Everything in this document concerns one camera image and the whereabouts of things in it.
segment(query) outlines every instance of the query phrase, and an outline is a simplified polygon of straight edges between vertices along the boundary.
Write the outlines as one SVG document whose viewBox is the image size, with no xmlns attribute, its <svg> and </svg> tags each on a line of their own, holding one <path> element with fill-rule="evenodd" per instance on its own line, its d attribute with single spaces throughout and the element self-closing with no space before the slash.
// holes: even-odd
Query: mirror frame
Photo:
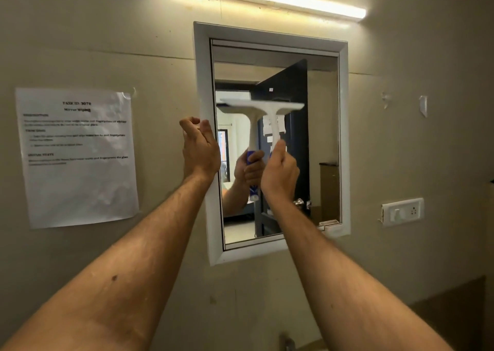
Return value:
<svg viewBox="0 0 494 351">
<path fill-rule="evenodd" d="M 201 104 L 201 119 L 214 121 L 217 136 L 216 104 L 214 101 L 213 41 L 236 42 L 240 48 L 276 47 L 279 51 L 323 54 L 338 58 L 339 79 L 339 168 L 341 223 L 319 229 L 327 237 L 337 238 L 351 233 L 350 224 L 350 157 L 348 143 L 348 42 L 289 34 L 257 31 L 194 22 L 197 89 Z M 229 245 L 224 242 L 223 207 L 219 173 L 216 174 L 205 198 L 209 263 L 249 259 L 287 249 L 282 234 Z"/>
</svg>

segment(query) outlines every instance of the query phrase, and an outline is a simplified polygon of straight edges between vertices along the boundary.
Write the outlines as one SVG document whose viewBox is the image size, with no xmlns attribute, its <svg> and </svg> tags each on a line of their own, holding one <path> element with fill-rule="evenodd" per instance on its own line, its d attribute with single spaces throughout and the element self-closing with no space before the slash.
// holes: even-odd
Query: power socket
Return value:
<svg viewBox="0 0 494 351">
<path fill-rule="evenodd" d="M 425 218 L 425 202 L 423 198 L 382 205 L 381 221 L 384 226 L 400 225 L 422 220 L 423 218 Z"/>
</svg>

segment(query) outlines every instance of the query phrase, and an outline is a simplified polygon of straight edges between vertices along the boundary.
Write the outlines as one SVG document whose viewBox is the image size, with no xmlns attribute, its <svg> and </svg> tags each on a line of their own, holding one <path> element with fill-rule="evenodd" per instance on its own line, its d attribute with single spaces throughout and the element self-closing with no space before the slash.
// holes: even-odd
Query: reflected door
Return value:
<svg viewBox="0 0 494 351">
<path fill-rule="evenodd" d="M 286 132 L 281 138 L 287 142 L 287 151 L 297 160 L 300 169 L 295 189 L 295 198 L 301 199 L 301 210 L 310 216 L 310 182 L 309 182 L 309 127 L 307 105 L 307 60 L 301 60 L 257 84 L 250 92 L 252 100 L 289 101 L 305 104 L 300 111 L 293 111 L 285 116 Z M 266 152 L 265 160 L 269 159 L 272 135 L 264 135 L 263 120 L 258 125 L 259 146 Z M 261 194 L 260 201 L 255 203 L 256 237 L 280 234 L 281 229 L 269 210 L 269 205 Z"/>
</svg>

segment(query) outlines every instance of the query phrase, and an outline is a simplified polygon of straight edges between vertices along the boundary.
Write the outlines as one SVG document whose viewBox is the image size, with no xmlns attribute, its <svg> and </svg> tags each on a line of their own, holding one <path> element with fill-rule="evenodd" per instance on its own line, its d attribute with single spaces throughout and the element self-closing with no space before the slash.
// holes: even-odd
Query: fist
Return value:
<svg viewBox="0 0 494 351">
<path fill-rule="evenodd" d="M 247 151 L 237 160 L 235 166 L 235 180 L 248 186 L 260 186 L 262 173 L 264 172 L 263 151 L 257 151 L 247 159 Z"/>
<path fill-rule="evenodd" d="M 212 181 L 221 165 L 219 145 L 207 120 L 182 119 L 184 135 L 184 178 L 198 175 Z"/>
<path fill-rule="evenodd" d="M 279 141 L 264 169 L 261 180 L 261 189 L 268 203 L 273 204 L 280 200 L 293 202 L 299 174 L 297 161 L 287 152 L 286 143 Z"/>
</svg>

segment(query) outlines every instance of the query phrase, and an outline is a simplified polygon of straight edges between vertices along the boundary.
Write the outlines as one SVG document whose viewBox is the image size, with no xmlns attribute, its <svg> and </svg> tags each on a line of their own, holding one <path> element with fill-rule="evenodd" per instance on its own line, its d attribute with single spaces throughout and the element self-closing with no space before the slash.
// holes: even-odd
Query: mirror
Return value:
<svg viewBox="0 0 494 351">
<path fill-rule="evenodd" d="M 211 48 L 225 248 L 283 237 L 262 191 L 252 201 L 243 179 L 246 151 L 264 151 L 267 163 L 276 126 L 300 168 L 294 203 L 315 226 L 340 224 L 338 56 L 238 42 L 213 42 Z M 282 115 L 269 118 L 253 108 L 256 101 L 300 104 L 301 109 L 291 111 L 288 105 Z"/>
</svg>

